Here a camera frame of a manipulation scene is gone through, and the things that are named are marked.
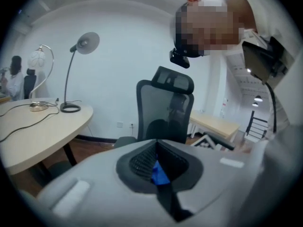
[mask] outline white desk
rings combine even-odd
[[[199,128],[202,131],[217,133],[231,142],[233,142],[240,127],[237,123],[228,122],[218,117],[200,113],[198,110],[193,110],[191,112],[189,122],[193,124],[191,138],[194,137],[197,128]]]
[[[56,99],[40,98],[36,100],[54,104]],[[2,104],[0,114],[14,106],[29,103],[30,101],[26,99]],[[58,149],[66,146],[88,125],[93,116],[92,107],[81,102],[75,102],[75,104],[81,106],[79,112],[59,112],[57,115],[50,115],[32,127],[13,133],[0,143],[1,159],[9,174],[19,173],[41,162]],[[14,108],[5,116],[0,117],[0,139],[17,128],[31,125],[49,113],[57,111],[56,107],[49,107],[41,112],[31,112],[28,105]]]

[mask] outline lamp shade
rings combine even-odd
[[[256,96],[255,97],[255,101],[257,101],[257,102],[263,102],[263,99],[261,98],[261,96]]]
[[[76,44],[77,51],[80,54],[92,53],[99,45],[100,37],[95,32],[88,32],[80,37]]]
[[[28,68],[32,70],[36,70],[38,68],[42,68],[45,63],[45,54],[41,47],[36,51],[32,52],[28,59]]]

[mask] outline chair headrest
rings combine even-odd
[[[34,75],[34,74],[35,74],[35,70],[27,69],[27,75]]]
[[[189,76],[163,66],[159,66],[151,82],[153,87],[186,95],[192,94],[195,87]]]

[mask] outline blue part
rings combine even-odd
[[[170,183],[170,180],[166,176],[164,170],[162,169],[160,163],[156,161],[155,166],[152,169],[152,180],[155,185],[164,185]]]

